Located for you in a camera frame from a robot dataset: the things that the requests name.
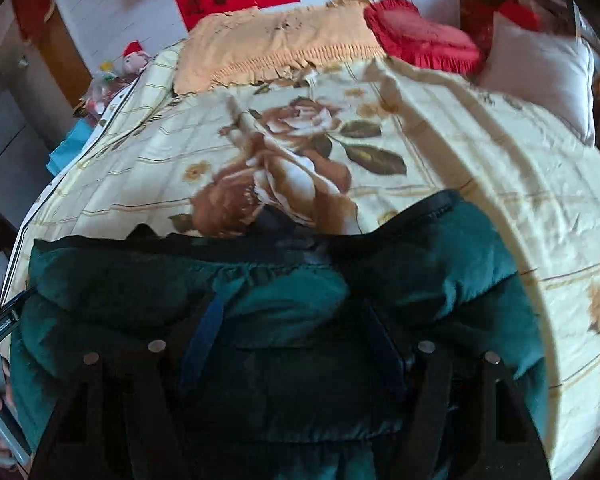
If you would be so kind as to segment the grey refrigerator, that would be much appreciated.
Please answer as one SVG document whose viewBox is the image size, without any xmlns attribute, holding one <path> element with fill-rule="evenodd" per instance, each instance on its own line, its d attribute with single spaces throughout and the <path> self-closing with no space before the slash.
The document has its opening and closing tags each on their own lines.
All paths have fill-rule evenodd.
<svg viewBox="0 0 600 480">
<path fill-rule="evenodd" d="M 49 154 L 0 74 L 0 215 L 14 228 L 52 180 Z"/>
</svg>

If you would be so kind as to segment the pig plush toy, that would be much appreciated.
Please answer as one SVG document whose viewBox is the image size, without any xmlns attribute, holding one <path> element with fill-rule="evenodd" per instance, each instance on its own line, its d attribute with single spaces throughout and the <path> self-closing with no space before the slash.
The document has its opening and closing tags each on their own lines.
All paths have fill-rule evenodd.
<svg viewBox="0 0 600 480">
<path fill-rule="evenodd" d="M 130 42 L 122 54 L 122 72 L 126 76 L 139 75 L 149 64 L 151 56 L 138 41 Z"/>
</svg>

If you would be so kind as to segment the red heart cushion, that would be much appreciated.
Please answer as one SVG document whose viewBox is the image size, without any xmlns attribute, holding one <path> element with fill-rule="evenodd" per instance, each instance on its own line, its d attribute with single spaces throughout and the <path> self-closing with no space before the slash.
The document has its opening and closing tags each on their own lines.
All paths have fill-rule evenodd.
<svg viewBox="0 0 600 480">
<path fill-rule="evenodd" d="M 371 3 L 364 18 L 385 52 L 407 64 L 463 76 L 483 66 L 483 53 L 466 32 L 427 20 L 408 0 Z"/>
</svg>

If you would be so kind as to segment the beige fringed pillow cover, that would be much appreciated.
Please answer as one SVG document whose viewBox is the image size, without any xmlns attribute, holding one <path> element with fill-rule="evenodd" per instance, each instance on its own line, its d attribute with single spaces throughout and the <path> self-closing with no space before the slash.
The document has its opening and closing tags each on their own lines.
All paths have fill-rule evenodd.
<svg viewBox="0 0 600 480">
<path fill-rule="evenodd" d="M 385 51 L 366 25 L 367 7 L 367 0 L 330 0 L 282 12 L 210 14 L 183 44 L 173 89 L 182 96 L 286 78 L 308 66 L 380 58 Z"/>
</svg>

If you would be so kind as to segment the white pillow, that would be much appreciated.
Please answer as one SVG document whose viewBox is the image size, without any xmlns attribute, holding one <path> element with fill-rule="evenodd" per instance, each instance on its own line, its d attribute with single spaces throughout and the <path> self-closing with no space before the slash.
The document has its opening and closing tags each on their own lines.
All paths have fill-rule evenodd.
<svg viewBox="0 0 600 480">
<path fill-rule="evenodd" d="M 591 146 L 594 72 L 594 55 L 583 40 L 532 32 L 497 13 L 479 84 L 546 108 Z"/>
</svg>

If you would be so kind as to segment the floral cream bedspread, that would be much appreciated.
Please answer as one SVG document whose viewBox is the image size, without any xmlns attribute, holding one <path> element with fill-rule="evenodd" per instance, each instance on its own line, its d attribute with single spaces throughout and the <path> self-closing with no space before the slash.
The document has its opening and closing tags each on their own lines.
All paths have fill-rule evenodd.
<svg viewBox="0 0 600 480">
<path fill-rule="evenodd" d="M 305 68 L 181 96 L 179 47 L 109 105 L 24 218 L 3 295 L 35 240 L 237 234 L 266 205 L 309 226 L 376 230 L 450 188 L 512 252 L 547 352 L 545 448 L 570 478 L 600 437 L 600 152 L 544 108 L 397 60 Z"/>
</svg>

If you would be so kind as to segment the dark green puffer jacket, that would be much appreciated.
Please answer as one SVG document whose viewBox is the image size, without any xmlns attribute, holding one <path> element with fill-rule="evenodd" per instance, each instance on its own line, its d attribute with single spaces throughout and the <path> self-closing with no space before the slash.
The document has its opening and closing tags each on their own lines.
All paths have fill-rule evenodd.
<svg viewBox="0 0 600 480">
<path fill-rule="evenodd" d="M 72 374 L 124 302 L 174 311 L 227 290 L 199 384 L 227 479 L 391 479 L 419 341 L 454 362 L 503 360 L 542 436 L 547 380 L 536 316 L 498 230 L 443 191 L 364 235 L 326 235 L 265 209 L 244 235 L 37 240 L 33 295 L 12 334 L 10 383 L 35 453 Z"/>
</svg>

